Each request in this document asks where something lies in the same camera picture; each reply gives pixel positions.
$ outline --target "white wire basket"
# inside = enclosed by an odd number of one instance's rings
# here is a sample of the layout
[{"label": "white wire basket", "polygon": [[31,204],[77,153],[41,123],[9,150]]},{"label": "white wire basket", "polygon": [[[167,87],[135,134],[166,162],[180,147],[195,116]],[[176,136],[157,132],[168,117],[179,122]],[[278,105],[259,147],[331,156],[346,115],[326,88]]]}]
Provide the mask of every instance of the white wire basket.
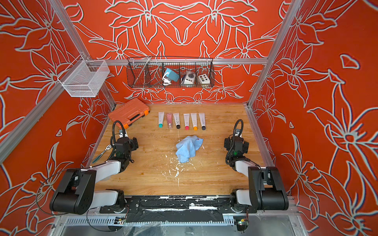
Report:
[{"label": "white wire basket", "polygon": [[72,74],[62,82],[63,88],[71,97],[96,97],[109,74],[109,67],[104,61],[101,66],[87,66],[80,63]]}]

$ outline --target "orange plastic case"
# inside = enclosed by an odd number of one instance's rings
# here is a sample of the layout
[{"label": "orange plastic case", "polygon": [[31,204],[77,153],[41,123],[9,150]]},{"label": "orange plastic case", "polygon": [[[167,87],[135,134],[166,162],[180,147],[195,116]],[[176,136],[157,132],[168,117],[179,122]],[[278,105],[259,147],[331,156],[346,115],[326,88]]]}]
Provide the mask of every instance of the orange plastic case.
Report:
[{"label": "orange plastic case", "polygon": [[116,109],[109,113],[109,118],[112,121],[119,120],[123,124],[123,127],[127,129],[131,124],[145,115],[148,115],[150,108],[144,104],[138,98],[133,98],[132,100],[125,103],[122,107]]}]

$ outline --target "wooden tabletop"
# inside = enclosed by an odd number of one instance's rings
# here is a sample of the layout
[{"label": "wooden tabletop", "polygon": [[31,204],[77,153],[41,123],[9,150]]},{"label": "wooden tabletop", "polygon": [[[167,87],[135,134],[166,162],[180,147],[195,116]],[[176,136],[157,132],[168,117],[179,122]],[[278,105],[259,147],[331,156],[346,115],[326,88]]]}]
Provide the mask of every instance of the wooden tabletop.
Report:
[{"label": "wooden tabletop", "polygon": [[[249,142],[246,157],[264,166],[259,148],[252,133],[244,105],[148,105],[150,113],[126,129],[129,138],[136,137],[139,148],[132,152],[134,163],[122,173],[96,184],[96,190],[121,189],[125,195],[228,195],[233,189],[248,188],[248,178],[225,164],[227,154],[223,143],[232,134],[236,120],[244,121],[242,136]],[[158,127],[158,112],[180,113],[181,128]],[[184,113],[205,113],[206,130],[199,126],[184,128]],[[109,122],[95,157],[110,142],[113,121]],[[176,144],[187,136],[203,138],[203,145],[196,156],[186,163],[179,163]],[[104,162],[111,150],[96,162]]]}]

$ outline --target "orange wall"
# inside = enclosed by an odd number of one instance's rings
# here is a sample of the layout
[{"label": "orange wall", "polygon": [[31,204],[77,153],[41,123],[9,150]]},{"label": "orange wall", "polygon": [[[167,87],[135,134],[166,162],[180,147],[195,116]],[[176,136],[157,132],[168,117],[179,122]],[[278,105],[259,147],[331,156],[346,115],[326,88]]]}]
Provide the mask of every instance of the orange wall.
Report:
[{"label": "orange wall", "polygon": [[79,55],[48,1],[0,1],[0,142]]},{"label": "orange wall", "polygon": [[378,233],[376,1],[305,0],[253,109],[314,235]]},{"label": "orange wall", "polygon": [[[45,0],[0,1],[0,142],[46,96],[78,52]],[[85,165],[109,104],[65,91],[0,166],[0,235],[46,235],[54,217],[37,209],[40,184],[65,167]],[[39,205],[49,212],[58,178]]]},{"label": "orange wall", "polygon": [[[267,57],[290,1],[62,0],[94,59],[136,56]],[[211,89],[133,89],[126,68],[112,67],[107,85],[117,102],[246,102],[262,65],[216,67]]]},{"label": "orange wall", "polygon": [[[47,235],[54,216],[37,208],[37,190],[53,174],[86,165],[109,107],[102,92],[97,98],[63,92],[23,138],[1,164],[0,235]],[[38,205],[46,212],[51,212],[49,203],[63,174],[38,193]]]}]

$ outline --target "blue cloth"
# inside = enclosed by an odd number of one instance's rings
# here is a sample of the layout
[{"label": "blue cloth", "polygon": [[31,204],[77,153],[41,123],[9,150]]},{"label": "blue cloth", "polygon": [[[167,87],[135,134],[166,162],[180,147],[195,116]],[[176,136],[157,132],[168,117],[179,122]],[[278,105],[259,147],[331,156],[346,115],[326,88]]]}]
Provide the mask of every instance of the blue cloth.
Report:
[{"label": "blue cloth", "polygon": [[187,136],[176,144],[177,158],[181,163],[187,162],[189,158],[195,157],[195,151],[197,151],[203,143],[203,139],[198,138],[196,135]]}]

